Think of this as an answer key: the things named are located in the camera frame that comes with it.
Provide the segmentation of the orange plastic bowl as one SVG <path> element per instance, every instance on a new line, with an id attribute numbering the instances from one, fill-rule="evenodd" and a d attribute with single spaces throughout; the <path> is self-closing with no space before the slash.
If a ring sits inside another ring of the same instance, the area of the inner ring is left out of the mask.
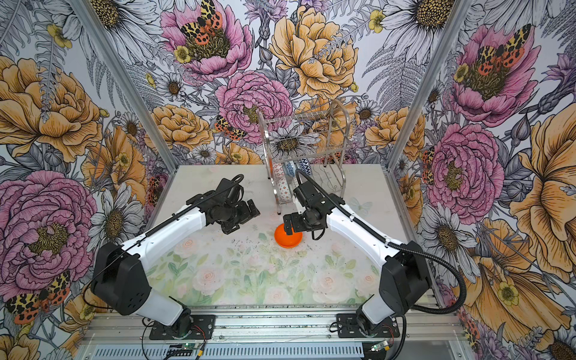
<path id="1" fill-rule="evenodd" d="M 295 248 L 302 242 L 302 239 L 301 232 L 293 232 L 289 235 L 283 225 L 279 225 L 274 231 L 274 240 L 282 248 Z"/>

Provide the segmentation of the dark blue patterned bowl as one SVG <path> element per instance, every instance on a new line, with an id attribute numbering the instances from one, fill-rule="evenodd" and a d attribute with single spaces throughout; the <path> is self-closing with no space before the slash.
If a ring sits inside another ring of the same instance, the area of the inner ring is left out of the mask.
<path id="1" fill-rule="evenodd" d="M 277 180 L 285 179 L 284 168 L 281 163 L 274 163 L 272 166 L 273 175 Z"/>

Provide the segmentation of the blue floral bowl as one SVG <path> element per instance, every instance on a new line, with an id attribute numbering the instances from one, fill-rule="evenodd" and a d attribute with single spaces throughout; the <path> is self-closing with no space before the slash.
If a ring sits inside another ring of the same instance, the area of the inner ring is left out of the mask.
<path id="1" fill-rule="evenodd" d="M 283 163 L 284 172 L 290 178 L 293 178 L 296 175 L 296 166 L 292 161 L 286 161 Z"/>

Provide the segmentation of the silver wire dish rack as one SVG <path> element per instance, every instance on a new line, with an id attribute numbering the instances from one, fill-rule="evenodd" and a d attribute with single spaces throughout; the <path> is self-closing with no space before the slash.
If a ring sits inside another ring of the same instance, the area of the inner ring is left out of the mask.
<path id="1" fill-rule="evenodd" d="M 356 126 L 354 108 L 349 109 L 339 100 L 309 100 L 292 115 L 266 119 L 263 112 L 257 110 L 256 119 L 277 214 L 292 202 L 279 201 L 278 180 L 272 170 L 274 163 L 282 164 L 283 171 L 284 162 L 295 164 L 295 176 L 290 178 L 285 174 L 292 201 L 297 186 L 298 160 L 303 158 L 310 162 L 311 178 L 327 192 L 339 197 L 344 195 L 347 177 L 343 165 Z"/>

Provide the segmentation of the green patterned bowl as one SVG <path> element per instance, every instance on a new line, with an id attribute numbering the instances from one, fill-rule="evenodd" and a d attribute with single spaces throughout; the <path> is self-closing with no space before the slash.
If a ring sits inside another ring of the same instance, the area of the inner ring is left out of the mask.
<path id="1" fill-rule="evenodd" d="M 284 176 L 280 176 L 277 179 L 277 194 L 279 196 L 279 201 L 281 203 L 291 203 L 292 194 L 290 192 L 290 186 Z"/>

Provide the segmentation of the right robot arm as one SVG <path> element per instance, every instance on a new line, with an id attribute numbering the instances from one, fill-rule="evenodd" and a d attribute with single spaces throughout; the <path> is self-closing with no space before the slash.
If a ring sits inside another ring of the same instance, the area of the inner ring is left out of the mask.
<path id="1" fill-rule="evenodd" d="M 431 288 L 422 248 L 379 231 L 356 214 L 342 198 L 328 194 L 313 181 L 293 191 L 298 211 L 283 216 L 288 234 L 331 230 L 365 252 L 379 269 L 379 287 L 356 311 L 361 331 L 372 333 L 385 319 L 404 315 Z"/>

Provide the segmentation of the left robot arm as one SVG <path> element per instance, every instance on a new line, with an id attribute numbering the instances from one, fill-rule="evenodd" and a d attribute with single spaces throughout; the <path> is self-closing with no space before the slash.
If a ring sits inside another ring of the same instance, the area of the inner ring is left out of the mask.
<path id="1" fill-rule="evenodd" d="M 97 252 L 91 292 L 122 316 L 136 314 L 184 338 L 193 328 L 190 309 L 153 289 L 147 272 L 177 244 L 203 228 L 217 224 L 223 234 L 260 215 L 254 201 L 243 198 L 244 176 L 220 180 L 217 188 L 187 200 L 177 212 L 122 244 L 106 244 Z"/>

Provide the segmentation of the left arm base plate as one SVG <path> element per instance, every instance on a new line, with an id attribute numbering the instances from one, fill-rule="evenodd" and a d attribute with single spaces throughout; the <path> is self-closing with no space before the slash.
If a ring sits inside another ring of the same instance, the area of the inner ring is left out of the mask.
<path id="1" fill-rule="evenodd" d="M 215 315 L 191 315 L 185 323 L 187 328 L 180 329 L 177 325 L 162 325 L 154 321 L 151 326 L 149 339 L 151 341 L 168 340 L 210 340 L 215 329 Z"/>

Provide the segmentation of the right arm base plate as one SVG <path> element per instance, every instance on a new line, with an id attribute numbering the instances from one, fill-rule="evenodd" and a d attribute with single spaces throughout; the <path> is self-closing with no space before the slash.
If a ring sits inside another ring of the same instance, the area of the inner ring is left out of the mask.
<path id="1" fill-rule="evenodd" d="M 357 320 L 356 313 L 338 313 L 329 331 L 336 333 L 339 338 L 399 338 L 401 336 L 400 328 L 397 322 L 388 317 L 379 325 L 369 325 L 367 330 L 363 331 Z"/>

